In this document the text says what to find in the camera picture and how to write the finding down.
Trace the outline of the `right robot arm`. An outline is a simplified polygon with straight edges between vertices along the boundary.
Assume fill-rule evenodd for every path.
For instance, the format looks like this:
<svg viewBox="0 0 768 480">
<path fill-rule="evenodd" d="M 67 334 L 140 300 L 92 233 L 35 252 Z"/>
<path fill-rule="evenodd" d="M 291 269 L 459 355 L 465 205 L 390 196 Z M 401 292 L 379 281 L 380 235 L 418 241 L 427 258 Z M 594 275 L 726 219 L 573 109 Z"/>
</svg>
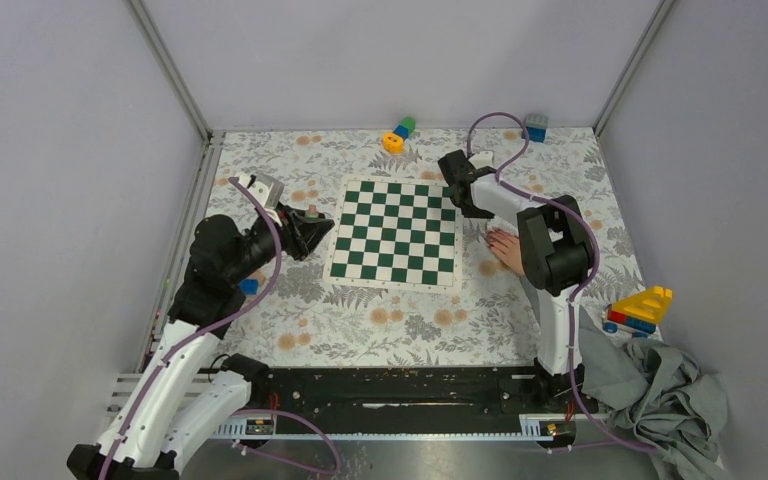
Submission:
<svg viewBox="0 0 768 480">
<path fill-rule="evenodd" d="M 579 302 L 597 263 L 592 235 L 577 201 L 534 196 L 502 179 L 487 161 L 456 150 L 437 162 L 448 197 L 466 218 L 501 219 L 518 230 L 525 286 L 540 325 L 537 363 L 547 376 L 533 386 L 535 402 L 557 412 L 573 398 L 567 374 L 581 364 Z"/>
</svg>

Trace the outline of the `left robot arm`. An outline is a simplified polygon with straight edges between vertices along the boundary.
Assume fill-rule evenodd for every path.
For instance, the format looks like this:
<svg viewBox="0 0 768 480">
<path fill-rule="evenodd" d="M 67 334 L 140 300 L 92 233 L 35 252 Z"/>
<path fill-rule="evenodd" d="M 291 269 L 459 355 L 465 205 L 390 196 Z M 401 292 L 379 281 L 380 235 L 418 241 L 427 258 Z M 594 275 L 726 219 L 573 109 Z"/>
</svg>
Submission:
<svg viewBox="0 0 768 480">
<path fill-rule="evenodd" d="M 201 220 L 184 281 L 136 391 L 93 444 L 76 445 L 67 468 L 77 479 L 177 479 L 194 454 L 235 411 L 269 401 L 269 368 L 235 354 L 186 408 L 185 392 L 228 331 L 232 315 L 249 306 L 240 284 L 288 254 L 304 260 L 335 226 L 323 214 L 279 204 L 273 215 L 239 230 L 226 215 Z"/>
</svg>

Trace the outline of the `person's hand painted nails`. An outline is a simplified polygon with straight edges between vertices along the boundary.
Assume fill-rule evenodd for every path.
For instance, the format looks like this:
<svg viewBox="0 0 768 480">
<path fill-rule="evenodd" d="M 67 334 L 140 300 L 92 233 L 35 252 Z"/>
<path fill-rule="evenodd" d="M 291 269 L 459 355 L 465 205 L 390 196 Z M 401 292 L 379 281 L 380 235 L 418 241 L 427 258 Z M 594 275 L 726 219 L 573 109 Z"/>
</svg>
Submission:
<svg viewBox="0 0 768 480">
<path fill-rule="evenodd" d="M 487 232 L 486 245 L 501 263 L 519 277 L 525 276 L 520 239 L 501 229 Z"/>
</svg>

